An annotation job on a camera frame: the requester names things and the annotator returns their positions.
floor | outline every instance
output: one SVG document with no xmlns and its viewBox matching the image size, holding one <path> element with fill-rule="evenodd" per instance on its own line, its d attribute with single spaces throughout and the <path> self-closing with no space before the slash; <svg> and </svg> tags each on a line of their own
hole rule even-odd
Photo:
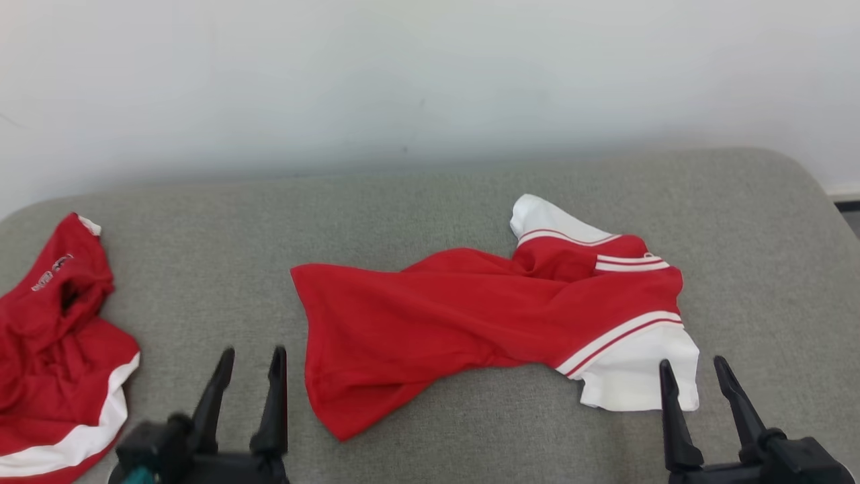
<svg viewBox="0 0 860 484">
<path fill-rule="evenodd" d="M 848 222 L 848 225 L 854 229 L 854 233 L 860 238 L 860 211 L 843 212 L 842 216 L 845 217 L 845 221 Z"/>
</svg>

wall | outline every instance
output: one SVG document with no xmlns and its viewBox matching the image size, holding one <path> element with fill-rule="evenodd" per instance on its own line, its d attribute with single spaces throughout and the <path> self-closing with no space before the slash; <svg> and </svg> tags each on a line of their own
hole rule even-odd
<svg viewBox="0 0 860 484">
<path fill-rule="evenodd" d="M 141 183 L 755 145 L 860 192 L 854 0 L 0 0 L 0 217 Z"/>
</svg>

clothing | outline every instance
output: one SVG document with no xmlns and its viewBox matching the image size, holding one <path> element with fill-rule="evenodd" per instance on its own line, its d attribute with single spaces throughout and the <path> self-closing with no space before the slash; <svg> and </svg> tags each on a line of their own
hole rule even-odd
<svg viewBox="0 0 860 484">
<path fill-rule="evenodd" d="M 0 298 L 0 478 L 72 482 L 126 421 L 122 384 L 139 349 L 98 316 L 114 291 L 100 233 L 70 214 Z"/>
<path fill-rule="evenodd" d="M 534 195 L 513 207 L 513 256 L 434 254 L 397 272 L 326 264 L 292 270 L 308 317 L 305 386 L 340 440 L 435 380 L 543 363 L 584 380 L 581 402 L 660 408 L 668 358 L 684 410 L 698 407 L 698 348 L 684 330 L 680 271 L 633 235 L 603 232 Z"/>
</svg>

white wall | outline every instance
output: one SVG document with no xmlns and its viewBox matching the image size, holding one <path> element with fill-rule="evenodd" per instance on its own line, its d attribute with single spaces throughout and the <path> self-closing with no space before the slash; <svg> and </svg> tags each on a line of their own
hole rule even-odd
<svg viewBox="0 0 860 484">
<path fill-rule="evenodd" d="M 856 0 L 0 0 L 0 216 L 334 164 L 756 145 L 860 192 Z"/>
</svg>

